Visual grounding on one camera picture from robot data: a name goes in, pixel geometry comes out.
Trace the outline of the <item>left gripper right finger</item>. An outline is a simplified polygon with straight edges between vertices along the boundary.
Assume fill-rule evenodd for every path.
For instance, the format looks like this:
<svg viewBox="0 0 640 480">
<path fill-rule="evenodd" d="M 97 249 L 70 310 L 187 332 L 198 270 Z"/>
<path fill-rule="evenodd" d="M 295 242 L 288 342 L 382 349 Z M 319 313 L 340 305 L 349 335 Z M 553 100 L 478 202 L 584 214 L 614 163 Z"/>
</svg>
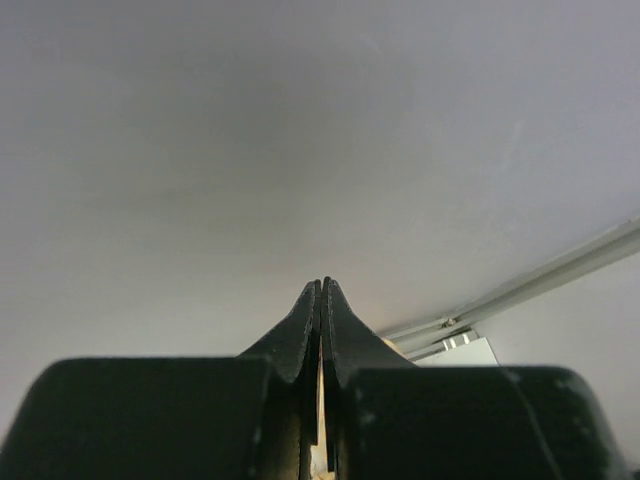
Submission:
<svg viewBox="0 0 640 480">
<path fill-rule="evenodd" d="M 588 384 L 553 366 L 419 367 L 321 294 L 328 465 L 340 479 L 629 479 Z"/>
</svg>

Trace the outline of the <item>yellow t shirt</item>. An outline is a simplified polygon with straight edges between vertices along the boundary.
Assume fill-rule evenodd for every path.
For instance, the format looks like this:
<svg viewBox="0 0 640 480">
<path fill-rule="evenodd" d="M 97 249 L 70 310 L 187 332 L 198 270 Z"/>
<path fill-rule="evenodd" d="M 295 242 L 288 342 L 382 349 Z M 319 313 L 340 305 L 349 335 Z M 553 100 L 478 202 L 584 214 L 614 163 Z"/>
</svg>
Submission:
<svg viewBox="0 0 640 480">
<path fill-rule="evenodd" d="M 311 479 L 411 479 L 407 380 L 417 366 L 365 326 L 322 325 L 318 432 L 311 442 Z"/>
</svg>

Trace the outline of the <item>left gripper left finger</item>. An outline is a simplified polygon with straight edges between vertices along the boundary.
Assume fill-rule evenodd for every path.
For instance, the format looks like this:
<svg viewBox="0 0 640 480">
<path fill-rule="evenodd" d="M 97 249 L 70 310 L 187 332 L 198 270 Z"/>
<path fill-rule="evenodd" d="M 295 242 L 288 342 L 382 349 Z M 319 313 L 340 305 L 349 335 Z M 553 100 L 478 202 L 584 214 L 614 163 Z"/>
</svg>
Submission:
<svg viewBox="0 0 640 480">
<path fill-rule="evenodd" d="M 305 479 L 317 440 L 320 284 L 234 357 L 71 358 L 29 388 L 5 479 Z"/>
</svg>

